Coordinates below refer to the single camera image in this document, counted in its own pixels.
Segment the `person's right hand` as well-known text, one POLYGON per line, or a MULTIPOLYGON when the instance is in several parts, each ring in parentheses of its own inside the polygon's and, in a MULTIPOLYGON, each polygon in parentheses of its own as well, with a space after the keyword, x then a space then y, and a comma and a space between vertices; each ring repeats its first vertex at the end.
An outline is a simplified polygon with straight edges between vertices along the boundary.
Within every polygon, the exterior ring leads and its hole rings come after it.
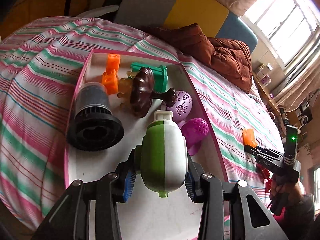
POLYGON ((270 200, 277 194, 288 194, 288 205, 295 205, 300 202, 303 198, 304 193, 304 186, 303 184, 298 181, 297 183, 286 183, 286 184, 277 184, 276 182, 276 175, 272 176, 271 182, 271 191, 270 191, 270 200))

